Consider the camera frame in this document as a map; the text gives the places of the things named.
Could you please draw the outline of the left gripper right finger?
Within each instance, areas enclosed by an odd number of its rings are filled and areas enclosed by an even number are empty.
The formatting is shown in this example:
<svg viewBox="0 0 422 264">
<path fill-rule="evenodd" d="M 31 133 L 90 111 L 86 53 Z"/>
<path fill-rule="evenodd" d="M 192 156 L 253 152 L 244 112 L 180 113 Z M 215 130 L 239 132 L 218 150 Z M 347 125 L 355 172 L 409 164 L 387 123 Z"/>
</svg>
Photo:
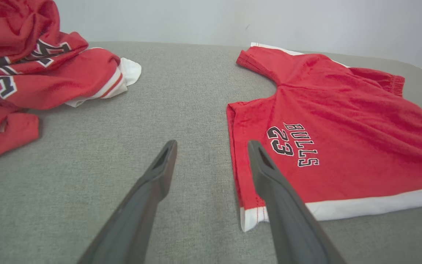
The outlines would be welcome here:
<svg viewBox="0 0 422 264">
<path fill-rule="evenodd" d="M 253 184 L 265 201 L 280 264 L 344 264 L 345 259 L 258 141 L 248 142 Z"/>
</svg>

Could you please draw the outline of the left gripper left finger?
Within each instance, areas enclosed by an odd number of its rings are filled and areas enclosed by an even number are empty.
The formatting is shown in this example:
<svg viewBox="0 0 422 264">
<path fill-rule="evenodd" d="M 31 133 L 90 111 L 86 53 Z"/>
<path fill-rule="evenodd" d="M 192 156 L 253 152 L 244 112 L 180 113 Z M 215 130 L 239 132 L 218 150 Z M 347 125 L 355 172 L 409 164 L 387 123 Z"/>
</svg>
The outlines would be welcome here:
<svg viewBox="0 0 422 264">
<path fill-rule="evenodd" d="M 126 194 L 79 264 L 142 264 L 157 206 L 169 193 L 178 144 L 164 144 L 151 165 Z"/>
</svg>

